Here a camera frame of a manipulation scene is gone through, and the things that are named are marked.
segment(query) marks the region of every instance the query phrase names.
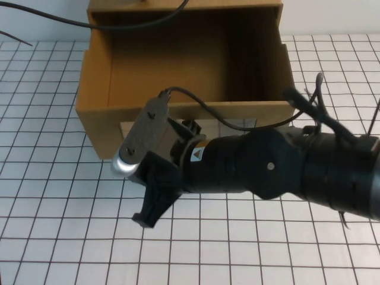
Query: open cardboard box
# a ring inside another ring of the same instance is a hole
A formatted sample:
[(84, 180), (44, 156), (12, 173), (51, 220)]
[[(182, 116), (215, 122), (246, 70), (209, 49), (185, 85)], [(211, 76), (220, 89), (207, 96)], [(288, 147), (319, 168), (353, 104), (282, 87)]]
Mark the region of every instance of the open cardboard box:
[[(92, 0), (90, 22), (143, 23), (182, 0)], [(93, 30), (85, 52), (77, 112), (97, 154), (111, 158), (122, 143), (122, 122), (170, 86), (191, 90), (226, 119), (282, 121), (293, 108), (282, 91), (293, 86), (278, 23), (280, 0), (190, 0), (174, 19), (129, 32)], [(211, 119), (197, 103), (173, 93), (170, 115)]]

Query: black grid line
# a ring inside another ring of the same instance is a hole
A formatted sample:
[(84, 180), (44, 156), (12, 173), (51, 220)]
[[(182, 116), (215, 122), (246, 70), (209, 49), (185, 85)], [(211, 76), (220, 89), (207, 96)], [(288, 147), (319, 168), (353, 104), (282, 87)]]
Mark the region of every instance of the black grid line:
[[(50, 104), (50, 106), (49, 106), (49, 110), (48, 110), (47, 113), (49, 113), (51, 107), (52, 107), (52, 104)], [(43, 122), (43, 124), (42, 124), (41, 131), (39, 132), (39, 135), (38, 135), (37, 140), (38, 140), (38, 139), (40, 138), (40, 136), (41, 136), (41, 133), (42, 133), (43, 127), (44, 127), (44, 125), (45, 125), (45, 123), (46, 123), (46, 119), (47, 119), (47, 118), (45, 118), (45, 120), (44, 120), (44, 122)], [(27, 173), (27, 169), (28, 169), (28, 167), (29, 167), (29, 165), (30, 165), (31, 158), (33, 157), (33, 153), (34, 153), (34, 151), (35, 151), (35, 148), (34, 148), (33, 151), (32, 151), (32, 154), (31, 154), (30, 159), (29, 159), (29, 161), (28, 161), (28, 166), (27, 166), (27, 168), (26, 168), (26, 171), (25, 171), (25, 174), (24, 174), (24, 175), (26, 175), (26, 173)], [(55, 162), (55, 160), (56, 160), (57, 155), (58, 155), (58, 152), (56, 152), (56, 154), (55, 154), (55, 156), (54, 156), (53, 164), (54, 164), (54, 162)], [(50, 171), (49, 171), (49, 175), (48, 175), (48, 177), (49, 177), (49, 176), (51, 175), (51, 173), (52, 173), (52, 170), (53, 170), (53, 164), (52, 164), (52, 167), (50, 168)], [(48, 181), (46, 181), (46, 183), (45, 183), (45, 187), (44, 187), (44, 189), (43, 189), (42, 196), (44, 196), (44, 193), (45, 193), (45, 191), (46, 191), (46, 187), (47, 187), (47, 185), (48, 185)], [(32, 231), (33, 231), (34, 223), (35, 223), (35, 221), (36, 221), (36, 219), (37, 219), (37, 214), (38, 214), (38, 212), (39, 212), (39, 209), (40, 209), (41, 203), (42, 203), (42, 199), (41, 199), (40, 202), (39, 202), (39, 205), (38, 205), (38, 208), (37, 208), (37, 211), (36, 211), (36, 215), (35, 215), (34, 220), (33, 220), (33, 222), (32, 222), (31, 229), (30, 229), (30, 233), (29, 233), (29, 236), (28, 236), (28, 239), (27, 239), (27, 242), (26, 242), (26, 246), (25, 246), (25, 248), (24, 248), (23, 256), (21, 257), (21, 262), (22, 262), (23, 259), (24, 259), (24, 256), (25, 256), (25, 253), (26, 253), (26, 250), (27, 250), (28, 244), (29, 244), (29, 239), (30, 239), (31, 233), (32, 233)], [(15, 279), (14, 279), (14, 284), (15, 284), (15, 282), (16, 282), (16, 280), (17, 280), (18, 273), (20, 272), (20, 268), (21, 268), (21, 263), (20, 263), (20, 266), (19, 266), (19, 268), (18, 268), (18, 270), (17, 270), (16, 276), (15, 276)], [(46, 278), (47, 278), (48, 274), (49, 274), (49, 268), (48, 268), (47, 273), (46, 273)]]
[[(26, 111), (26, 113), (25, 113), (25, 116), (23, 117), (23, 120), (21, 121), (21, 124), (20, 124), (20, 127), (19, 127), (19, 129), (18, 129), (18, 132), (20, 131), (20, 129), (21, 129), (22, 125), (23, 125), (23, 122), (24, 122), (24, 120), (25, 120), (25, 117), (26, 117), (26, 114), (27, 114), (29, 108), (30, 108), (30, 105), (28, 105), (27, 111)], [(34, 153), (34, 150), (35, 150), (35, 148), (33, 149), (32, 154), (31, 154), (31, 156), (30, 156), (30, 158), (29, 158), (29, 161), (28, 161), (28, 163), (27, 163), (27, 167), (26, 167), (25, 172), (24, 172), (24, 174), (23, 174), (23, 179), (25, 178), (25, 175), (26, 175), (26, 173), (27, 173), (27, 171), (28, 171), (28, 168), (29, 168), (29, 166), (30, 166), (31, 157), (32, 157), (32, 155), (33, 155), (33, 153)], [(46, 184), (45, 184), (45, 187), (44, 187), (43, 193), (45, 193), (46, 185), (47, 185), (47, 182), (46, 182)], [(16, 198), (15, 198), (15, 200), (14, 200), (14, 204), (15, 204), (16, 201), (17, 201), (17, 197), (18, 197), (18, 193), (20, 192), (20, 188), (19, 188), (19, 190), (18, 190), (18, 192), (17, 192), (17, 195), (16, 195)], [(20, 264), (19, 264), (19, 266), (18, 266), (18, 268), (17, 268), (17, 272), (16, 272), (16, 275), (15, 275), (15, 277), (14, 277), (14, 282), (13, 282), (13, 284), (16, 283), (16, 280), (17, 280), (17, 277), (18, 277), (18, 273), (20, 272), (20, 268), (21, 268), (21, 265), (22, 265), (22, 261), (23, 261), (23, 259), (24, 259), (25, 252), (26, 252), (27, 247), (28, 247), (28, 244), (29, 244), (29, 239), (30, 239), (30, 236), (31, 236), (31, 232), (32, 232), (32, 230), (33, 230), (33, 226), (34, 226), (34, 223), (35, 223), (35, 221), (36, 221), (37, 213), (38, 213), (38, 211), (39, 211), (39, 208), (40, 208), (40, 206), (41, 206), (41, 203), (42, 203), (42, 199), (39, 201), (39, 205), (38, 205), (38, 207), (37, 207), (37, 210), (36, 210), (36, 213), (35, 213), (35, 217), (34, 217), (34, 219), (33, 219), (33, 222), (32, 222), (32, 225), (31, 225), (31, 229), (30, 229), (30, 232), (29, 232), (29, 234), (28, 234), (27, 242), (26, 242), (25, 248), (24, 248), (24, 250), (23, 250), (23, 255), (21, 256), (21, 262), (20, 262)]]
[[(98, 178), (98, 181), (97, 181), (97, 184), (96, 184), (95, 197), (96, 197), (96, 194), (97, 194), (97, 191), (98, 191), (98, 188), (99, 188), (99, 182), (100, 182), (100, 176), (102, 175), (102, 169), (103, 169), (103, 163), (102, 163), (102, 166), (100, 167), (99, 178)], [(95, 205), (95, 199), (93, 200), (93, 203), (91, 205), (90, 217), (92, 216), (92, 213), (93, 213), (93, 210), (94, 210), (94, 205)], [(90, 222), (91, 222), (91, 219), (89, 218), (88, 222), (87, 222), (87, 228), (85, 230), (85, 235), (84, 235), (85, 237), (87, 237), (87, 235), (88, 235), (88, 229), (90, 227)], [(79, 276), (79, 271), (81, 269), (81, 263), (82, 263), (82, 257), (83, 257), (83, 252), (84, 252), (85, 245), (86, 245), (86, 241), (84, 241), (83, 244), (82, 244), (82, 251), (81, 251), (81, 256), (80, 256), (80, 259), (79, 259), (79, 266), (78, 266), (78, 270), (77, 270), (77, 276), (75, 277), (75, 283), (74, 283), (75, 285), (78, 282), (78, 276)]]
[(281, 204), (281, 212), (282, 212), (282, 215), (284, 217), (283, 223), (284, 223), (284, 228), (285, 228), (286, 246), (287, 246), (287, 251), (288, 251), (289, 260), (290, 260), (290, 269), (292, 271), (293, 284), (296, 285), (295, 272), (294, 272), (294, 269), (293, 269), (292, 254), (290, 252), (289, 238), (288, 238), (288, 235), (287, 235), (287, 229), (286, 229), (286, 223), (285, 223), (285, 214), (284, 214), (283, 200), (281, 199), (281, 197), (280, 197), (280, 204)]
[(120, 202), (119, 202), (119, 208), (118, 208), (118, 216), (116, 218), (115, 228), (113, 230), (113, 237), (112, 237), (112, 243), (111, 243), (111, 252), (110, 252), (110, 255), (109, 255), (109, 263), (108, 263), (107, 276), (106, 276), (106, 282), (105, 282), (106, 284), (108, 284), (109, 271), (110, 271), (111, 263), (112, 263), (113, 245), (115, 243), (115, 240), (117, 240), (117, 238), (115, 238), (115, 236), (116, 236), (116, 231), (118, 229), (118, 222), (119, 222), (119, 215), (120, 215), (120, 207), (121, 207), (122, 197), (123, 197), (123, 191), (121, 191), (121, 193), (120, 193)]
[[(49, 237), (30, 237), (30, 238), (26, 238), (26, 237), (3, 237), (2, 238), (3, 240), (78, 240), (78, 241), (82, 241), (82, 240), (141, 240), (140, 238), (133, 238), (133, 237), (115, 237), (115, 238), (110, 238), (110, 237), (97, 237), (97, 238), (93, 238), (93, 237), (87, 237), (87, 238), (64, 238), (64, 237), (59, 237), (59, 238), (49, 238)], [(180, 242), (193, 242), (194, 240), (193, 239), (150, 239), (150, 238), (144, 238), (145, 241), (150, 241), (150, 242), (170, 242), (170, 241), (180, 241)], [(220, 242), (220, 243), (226, 243), (228, 241), (226, 240), (215, 240), (215, 239), (200, 239), (199, 240), (200, 242)], [(260, 242), (257, 242), (257, 241), (251, 241), (251, 240), (234, 240), (234, 239), (231, 239), (230, 242), (239, 242), (239, 243), (255, 243), (255, 244), (259, 244), (259, 243), (274, 243), (274, 244), (281, 244), (281, 245), (316, 245), (315, 242), (282, 242), (282, 241), (270, 241), (270, 240), (262, 240)], [(318, 242), (319, 245), (347, 245), (346, 242)], [(379, 245), (377, 242), (374, 242), (374, 243), (364, 243), (364, 242), (361, 242), (361, 243), (351, 243), (351, 245)]]
[[(302, 65), (301, 65), (301, 64), (300, 64), (300, 70), (301, 70), (301, 73), (302, 73), (303, 80), (305, 80), (305, 76), (304, 76), (304, 73), (303, 73)], [(332, 105), (334, 106), (333, 98), (331, 97), (330, 94), (329, 94), (329, 96), (330, 96), (331, 103), (332, 103)], [(315, 235), (316, 244), (317, 244), (317, 247), (318, 247), (318, 254), (319, 254), (319, 260), (320, 260), (320, 262), (321, 262), (323, 278), (324, 278), (324, 281), (325, 281), (325, 285), (327, 285), (326, 273), (325, 273), (325, 269), (324, 269), (324, 266), (323, 266), (323, 259), (322, 259), (322, 254), (321, 254), (321, 247), (319, 246), (319, 243), (318, 243), (318, 236), (317, 236), (316, 229), (315, 229), (315, 221), (313, 220), (313, 214), (312, 214), (312, 210), (311, 210), (310, 203), (309, 203), (309, 209), (310, 209), (310, 212), (311, 212), (312, 223), (313, 223), (313, 229), (314, 229), (314, 235)]]

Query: white grid surface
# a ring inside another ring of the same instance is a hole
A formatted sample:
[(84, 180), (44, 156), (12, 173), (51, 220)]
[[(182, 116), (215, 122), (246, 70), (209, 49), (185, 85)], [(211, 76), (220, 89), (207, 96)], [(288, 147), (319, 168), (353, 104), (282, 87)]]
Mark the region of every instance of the white grid surface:
[[(380, 96), (380, 35), (283, 41), (298, 90), (314, 90), (324, 71), (330, 115), (364, 134)], [(336, 212), (291, 195), (184, 195), (155, 229), (140, 228), (131, 217), (143, 188), (112, 177), (75, 112), (88, 43), (33, 44), (0, 43), (3, 285), (379, 284), (380, 223), (348, 214), (347, 230)]]

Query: wire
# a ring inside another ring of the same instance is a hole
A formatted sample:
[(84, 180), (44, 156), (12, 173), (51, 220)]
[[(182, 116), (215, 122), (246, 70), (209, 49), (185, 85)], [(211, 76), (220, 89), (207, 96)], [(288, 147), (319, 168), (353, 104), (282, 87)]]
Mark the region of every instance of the wire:
[(325, 124), (330, 127), (336, 134), (337, 137), (344, 139), (347, 143), (355, 146), (358, 138), (355, 137), (345, 126), (343, 126), (338, 121), (334, 120), (328, 115), (328, 113), (322, 111), (319, 106), (315, 107), (310, 104), (302, 95), (294, 88), (287, 88), (284, 92), (284, 97), (288, 102), (290, 102), (295, 108), (304, 111), (315, 121)]
[(24, 40), (21, 40), (21, 39), (15, 37), (15, 36), (12, 36), (11, 34), (8, 34), (8, 33), (4, 32), (4, 31), (0, 31), (0, 34), (3, 34), (6, 37), (10, 37), (11, 39), (14, 39), (14, 40), (16, 40), (16, 41), (18, 41), (20, 43), (24, 43), (24, 44), (26, 44), (28, 46), (33, 46), (32, 44), (30, 44), (28, 42), (25, 42)]
[(376, 117), (378, 116), (379, 108), (380, 108), (380, 99), (379, 99), (379, 101), (378, 101), (378, 104), (376, 105), (375, 113), (373, 113), (373, 117), (372, 117), (372, 120), (371, 120), (370, 125), (369, 125), (369, 129), (368, 129), (368, 132), (367, 132), (367, 136), (370, 136), (370, 135), (371, 135), (371, 132), (372, 132), (373, 126), (374, 126), (375, 121), (376, 121)]
[[(186, 90), (186, 89), (184, 89), (182, 87), (173, 86), (173, 87), (169, 87), (169, 88), (165, 89), (165, 91), (168, 92), (169, 94), (172, 91), (177, 91), (177, 92), (181, 92), (181, 93), (187, 95), (188, 97), (190, 97), (191, 99), (193, 99), (194, 101), (196, 101), (199, 105), (201, 105), (201, 107), (203, 109), (205, 109), (208, 113), (210, 113), (220, 123), (222, 123), (223, 125), (227, 126), (228, 128), (235, 129), (237, 131), (243, 131), (243, 132), (245, 132), (245, 131), (252, 131), (254, 129), (277, 128), (279, 126), (283, 126), (283, 125), (289, 124), (291, 121), (297, 119), (300, 115), (303, 114), (303, 111), (299, 111), (297, 114), (295, 114), (291, 118), (288, 118), (288, 119), (286, 119), (285, 121), (282, 121), (282, 122), (278, 122), (278, 123), (274, 123), (272, 125), (266, 125), (266, 126), (259, 126), (259, 127), (253, 127), (253, 128), (244, 128), (242, 126), (236, 126), (234, 124), (228, 123), (225, 119), (223, 119), (221, 117), (221, 115), (218, 114), (218, 112), (216, 112), (213, 108), (207, 106), (207, 104), (204, 101), (202, 101), (198, 96), (196, 96), (194, 93), (190, 92), (189, 90)], [(314, 100), (315, 100), (316, 97), (317, 97), (317, 94), (314, 93), (313, 96), (310, 99), (310, 103), (314, 102)]]
[(38, 15), (38, 16), (41, 16), (44, 18), (48, 18), (48, 19), (51, 19), (54, 21), (58, 21), (61, 23), (65, 23), (65, 24), (69, 24), (69, 25), (73, 25), (73, 26), (77, 26), (77, 27), (96, 29), (96, 30), (105, 30), (105, 31), (127, 31), (127, 30), (144, 29), (144, 28), (148, 28), (148, 27), (152, 27), (152, 26), (162, 24), (163, 22), (166, 22), (166, 21), (172, 19), (177, 14), (179, 14), (186, 7), (188, 2), (189, 2), (189, 0), (184, 0), (183, 3), (177, 9), (175, 9), (172, 13), (170, 13), (169, 15), (167, 15), (161, 19), (142, 23), (142, 24), (130, 25), (130, 26), (98, 26), (98, 25), (93, 25), (93, 24), (87, 24), (87, 23), (82, 23), (82, 22), (58, 17), (58, 16), (51, 15), (51, 14), (48, 14), (45, 12), (41, 12), (41, 11), (36, 10), (36, 9), (32, 9), (29, 7), (25, 7), (25, 6), (13, 4), (13, 3), (8, 3), (8, 2), (4, 2), (4, 1), (0, 1), (0, 7), (8, 7), (8, 8), (12, 8), (12, 9), (22, 10), (22, 11), (25, 11), (25, 12), (28, 12), (28, 13), (31, 13), (34, 15)]

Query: black cylindrical motor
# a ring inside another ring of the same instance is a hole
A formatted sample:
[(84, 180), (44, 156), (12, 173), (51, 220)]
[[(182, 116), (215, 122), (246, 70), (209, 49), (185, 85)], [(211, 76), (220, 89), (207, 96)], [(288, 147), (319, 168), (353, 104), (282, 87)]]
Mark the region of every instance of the black cylindrical motor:
[(334, 134), (300, 128), (253, 130), (194, 143), (183, 157), (185, 191), (286, 192), (337, 211), (380, 219), (379, 150), (353, 148)]

